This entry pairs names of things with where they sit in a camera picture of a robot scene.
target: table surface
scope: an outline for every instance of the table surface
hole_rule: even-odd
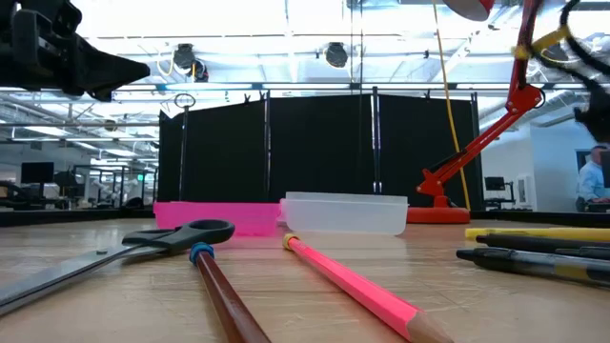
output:
[[[475,221],[470,227],[536,227]],[[400,236],[306,233],[303,242],[427,311],[456,342],[602,342],[610,292],[486,271],[455,258],[465,226],[409,225]],[[133,219],[0,228],[0,282],[154,229]],[[348,295],[281,248],[234,237],[216,261],[273,342],[401,342]],[[225,342],[186,254],[117,261],[0,319],[0,341]]]

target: blue shirt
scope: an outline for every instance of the blue shirt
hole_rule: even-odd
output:
[[[580,169],[576,193],[585,201],[610,197],[609,190],[603,187],[603,173],[600,165],[589,161]]]

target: white plastic bin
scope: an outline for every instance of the white plastic bin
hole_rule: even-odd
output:
[[[296,232],[399,234],[407,223],[404,196],[287,192],[282,211]]]

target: man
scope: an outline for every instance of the man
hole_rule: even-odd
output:
[[[610,193],[603,187],[603,173],[601,172],[601,152],[608,148],[602,145],[591,150],[591,160],[579,172],[577,184],[577,209],[585,211],[586,203],[610,203]]]

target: black partition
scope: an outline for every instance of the black partition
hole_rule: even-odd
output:
[[[271,100],[270,200],[286,192],[373,193],[370,95]]]
[[[421,170],[456,152],[444,99],[379,96],[380,181],[382,193],[406,195],[411,206],[431,206],[432,197],[416,191]],[[452,100],[457,141],[463,149],[478,136],[478,117],[470,101]],[[482,209],[480,159],[464,168],[472,210]],[[461,207],[466,201],[459,173],[445,184],[445,194]]]
[[[159,201],[178,200],[182,119],[161,119]],[[264,142],[263,101],[190,111],[183,200],[266,201]]]

